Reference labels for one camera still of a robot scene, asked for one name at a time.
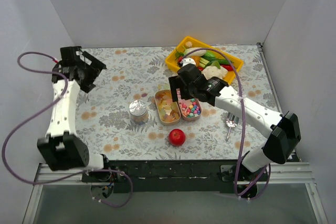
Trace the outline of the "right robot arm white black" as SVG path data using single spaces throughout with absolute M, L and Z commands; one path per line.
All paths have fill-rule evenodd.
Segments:
M 282 114 L 243 98 L 224 80 L 206 79 L 193 64 L 183 66 L 177 76 L 169 77 L 169 84 L 174 102 L 179 98 L 196 98 L 233 114 L 266 138 L 264 144 L 247 152 L 234 167 L 239 180 L 251 180 L 270 163 L 284 164 L 301 140 L 296 114 Z

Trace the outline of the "metal scoop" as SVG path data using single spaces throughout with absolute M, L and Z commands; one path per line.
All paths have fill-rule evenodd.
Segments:
M 228 133 L 226 135 L 226 141 L 229 140 L 230 132 L 233 128 L 235 128 L 238 125 L 239 117 L 233 115 L 232 113 L 228 113 L 226 118 L 226 125 L 228 127 Z

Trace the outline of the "pink tray colourful candies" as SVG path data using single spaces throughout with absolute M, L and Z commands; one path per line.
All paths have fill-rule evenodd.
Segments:
M 179 110 L 181 112 L 182 119 L 185 121 L 195 121 L 201 117 L 202 109 L 200 102 L 196 98 L 188 100 L 182 99 L 181 92 L 177 89 L 177 98 Z

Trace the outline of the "beige tray gummy candies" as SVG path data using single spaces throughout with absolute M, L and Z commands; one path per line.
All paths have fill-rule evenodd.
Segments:
M 155 96 L 155 104 L 158 110 L 160 122 L 165 125 L 177 124 L 181 119 L 178 103 L 173 102 L 170 90 L 160 90 Z

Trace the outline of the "silver jar lid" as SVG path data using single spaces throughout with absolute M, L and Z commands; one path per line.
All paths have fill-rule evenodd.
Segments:
M 142 116 L 147 112 L 147 106 L 142 100 L 135 100 L 129 104 L 129 112 L 132 116 Z

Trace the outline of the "clear glass jar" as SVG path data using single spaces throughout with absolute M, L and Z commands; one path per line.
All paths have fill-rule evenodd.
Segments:
M 131 121 L 135 124 L 144 124 L 149 119 L 148 111 L 143 112 L 142 114 L 130 113 Z

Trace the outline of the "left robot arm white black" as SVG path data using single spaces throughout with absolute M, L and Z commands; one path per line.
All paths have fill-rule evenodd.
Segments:
M 105 165 L 104 155 L 91 154 L 78 137 L 76 106 L 79 92 L 93 90 L 94 81 L 107 67 L 80 46 L 63 47 L 60 53 L 61 60 L 54 66 L 51 79 L 54 98 L 59 101 L 53 106 L 48 130 L 45 137 L 38 139 L 37 148 L 52 171 L 94 169 L 95 178 L 106 182 L 112 170 Z

